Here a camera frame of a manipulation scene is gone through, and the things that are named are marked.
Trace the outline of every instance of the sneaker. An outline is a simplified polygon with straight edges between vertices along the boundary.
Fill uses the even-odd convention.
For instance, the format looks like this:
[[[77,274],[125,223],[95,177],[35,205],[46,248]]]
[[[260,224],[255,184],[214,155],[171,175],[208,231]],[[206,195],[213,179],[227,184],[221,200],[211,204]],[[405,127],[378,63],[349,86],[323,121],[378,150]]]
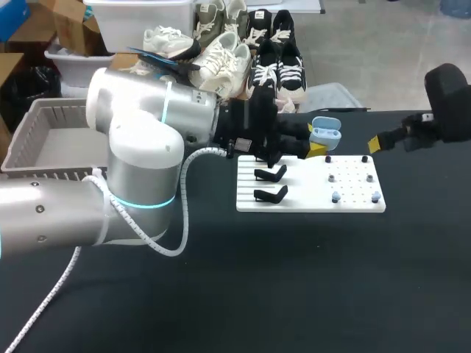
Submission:
[[[201,46],[181,31],[171,27],[159,26],[155,30],[144,32],[143,50],[156,53],[161,57],[177,60],[189,60],[201,52]]]
[[[258,47],[257,54],[252,61],[246,89],[248,98],[252,96],[253,90],[257,86],[272,88],[274,96],[276,96],[277,67],[277,47],[270,39],[265,39]]]
[[[238,36],[234,32],[225,32],[213,40],[206,50],[193,62],[200,69],[188,73],[191,84],[199,88],[205,81],[215,77],[224,65],[226,51],[232,53],[236,50],[237,44]]]
[[[221,34],[222,21],[226,5],[222,0],[213,0],[211,4],[197,4],[196,17],[198,24],[193,37],[206,48]]]
[[[224,14],[223,32],[234,32],[239,38],[245,38],[247,35],[247,23],[249,14],[244,0],[231,0],[226,7]]]
[[[270,39],[272,30],[272,13],[261,9],[249,13],[247,39],[244,39],[250,49],[256,50],[263,40]]]
[[[272,41],[283,45],[288,40],[296,44],[296,39],[294,38],[294,21],[288,10],[281,10],[278,11],[273,20]]]
[[[306,94],[306,76],[304,62],[299,49],[293,42],[287,42],[281,49],[278,63],[279,99],[292,99],[295,104],[301,103]]]
[[[226,51],[226,55],[225,64],[218,74],[203,83],[200,89],[215,92],[223,99],[236,98],[244,92],[252,55],[247,44],[239,45],[233,53]]]

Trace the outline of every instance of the white plastic bin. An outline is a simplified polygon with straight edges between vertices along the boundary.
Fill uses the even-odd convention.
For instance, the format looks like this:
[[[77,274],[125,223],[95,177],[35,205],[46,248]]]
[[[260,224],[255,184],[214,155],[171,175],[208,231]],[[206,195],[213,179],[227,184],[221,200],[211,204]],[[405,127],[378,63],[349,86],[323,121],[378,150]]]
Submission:
[[[142,49],[144,31],[172,27],[191,36],[193,0],[83,0],[92,6],[106,49],[110,53]]]
[[[54,62],[62,75],[62,81],[71,87],[88,87],[95,71],[110,66],[114,58],[114,55],[110,57],[67,55],[67,51],[61,54],[61,49],[57,42],[53,42],[44,52],[44,56]]]

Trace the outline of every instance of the white spiral cable wrap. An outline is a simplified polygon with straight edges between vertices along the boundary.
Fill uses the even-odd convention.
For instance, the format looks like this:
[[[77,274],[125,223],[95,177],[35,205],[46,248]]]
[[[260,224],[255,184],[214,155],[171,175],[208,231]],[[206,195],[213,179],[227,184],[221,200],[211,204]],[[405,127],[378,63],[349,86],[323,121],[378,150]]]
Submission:
[[[116,211],[121,215],[121,217],[128,223],[132,230],[135,231],[135,233],[146,242],[147,245],[149,245],[151,248],[153,248],[156,252],[160,252],[163,255],[170,256],[170,257],[175,257],[180,255],[183,250],[186,247],[186,243],[188,240],[188,199],[186,197],[186,174],[188,172],[188,167],[191,162],[193,162],[197,157],[203,155],[203,154],[216,154],[221,157],[226,157],[227,152],[224,149],[218,149],[218,148],[213,148],[213,147],[207,147],[205,149],[199,149],[195,151],[194,153],[190,154],[190,156],[186,159],[186,161],[183,163],[182,166],[182,171],[180,174],[180,192],[182,194],[182,209],[183,209],[183,236],[182,236],[182,242],[180,243],[180,246],[178,249],[175,250],[168,250],[163,248],[162,246],[158,245],[156,242],[154,242],[131,218],[129,213],[126,211],[126,209],[119,203],[118,200],[114,197],[114,195],[108,190],[108,187],[106,185],[106,182],[103,179],[100,179],[98,177],[94,176],[86,176],[84,179],[82,179],[83,182],[92,182],[97,186],[98,189],[100,189],[103,193],[108,194],[110,198],[110,203],[112,206],[116,209]],[[31,318],[29,318],[28,322],[24,325],[24,327],[21,329],[21,331],[18,333],[18,335],[15,337],[15,340],[10,344],[10,346],[7,348],[5,353],[12,353],[17,345],[21,342],[21,340],[24,338],[24,336],[28,333],[29,329],[31,329],[32,325],[36,322],[38,317],[41,315],[41,313],[46,309],[47,305],[49,302],[54,298],[54,296],[57,294],[59,289],[63,286],[65,280],[67,277],[70,275],[72,272],[72,269],[74,268],[80,254],[81,247],[77,246],[74,250],[74,253],[72,254],[72,258],[70,262],[67,265],[67,268],[65,269],[64,273],[62,276],[59,278],[57,281],[56,285],[52,288],[52,290],[49,292],[47,297],[43,300],[43,302],[40,304],[40,306],[36,309],[36,311],[32,314]]]

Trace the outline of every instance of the black plastic bag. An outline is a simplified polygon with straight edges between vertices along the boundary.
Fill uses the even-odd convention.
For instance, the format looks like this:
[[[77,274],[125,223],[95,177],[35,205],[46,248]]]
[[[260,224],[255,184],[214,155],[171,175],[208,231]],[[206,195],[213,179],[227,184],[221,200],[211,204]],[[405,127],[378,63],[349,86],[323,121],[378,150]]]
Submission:
[[[19,71],[1,88],[1,116],[14,132],[34,100],[60,97],[60,76],[53,69],[38,66]]]

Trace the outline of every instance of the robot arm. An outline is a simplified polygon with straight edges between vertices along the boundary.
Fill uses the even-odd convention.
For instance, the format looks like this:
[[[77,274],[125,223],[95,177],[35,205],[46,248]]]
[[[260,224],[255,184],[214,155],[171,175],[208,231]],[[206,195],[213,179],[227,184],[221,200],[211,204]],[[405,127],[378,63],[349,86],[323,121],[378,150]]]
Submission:
[[[370,153],[393,149],[400,141],[406,151],[415,151],[433,147],[439,140],[471,139],[471,87],[459,68],[443,64],[428,72],[425,90],[432,113],[410,115],[400,127],[380,132],[368,143]]]
[[[200,151],[254,154],[269,165],[282,153],[307,157],[308,124],[278,121],[273,98],[262,90],[254,95],[251,102],[233,100],[219,108],[213,93],[98,70],[86,113],[89,126],[109,139],[107,182],[100,184],[105,189],[55,179],[0,183],[1,255],[57,246],[144,244],[136,227],[151,236],[149,245],[155,244],[169,226],[185,148],[213,144],[222,149]],[[191,160],[183,166],[183,179]]]

